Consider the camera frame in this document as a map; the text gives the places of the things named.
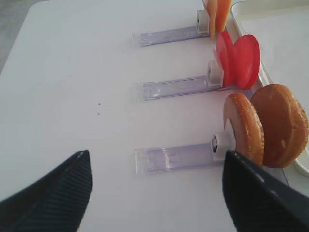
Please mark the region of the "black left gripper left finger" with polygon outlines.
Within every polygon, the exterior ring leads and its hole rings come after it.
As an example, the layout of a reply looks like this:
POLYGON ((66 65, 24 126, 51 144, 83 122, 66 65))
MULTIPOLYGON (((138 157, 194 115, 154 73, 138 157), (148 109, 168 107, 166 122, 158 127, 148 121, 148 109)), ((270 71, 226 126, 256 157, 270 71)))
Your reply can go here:
POLYGON ((0 202, 2 232, 76 232, 92 192, 89 151, 78 151, 51 172, 0 202))

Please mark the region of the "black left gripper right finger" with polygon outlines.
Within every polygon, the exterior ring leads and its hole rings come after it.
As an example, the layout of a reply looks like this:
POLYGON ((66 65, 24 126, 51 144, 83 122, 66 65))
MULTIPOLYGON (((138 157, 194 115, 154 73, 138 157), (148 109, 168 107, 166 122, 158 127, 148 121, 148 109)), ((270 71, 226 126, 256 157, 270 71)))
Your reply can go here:
POLYGON ((307 232, 309 199, 236 151, 227 151, 223 196, 238 232, 307 232))

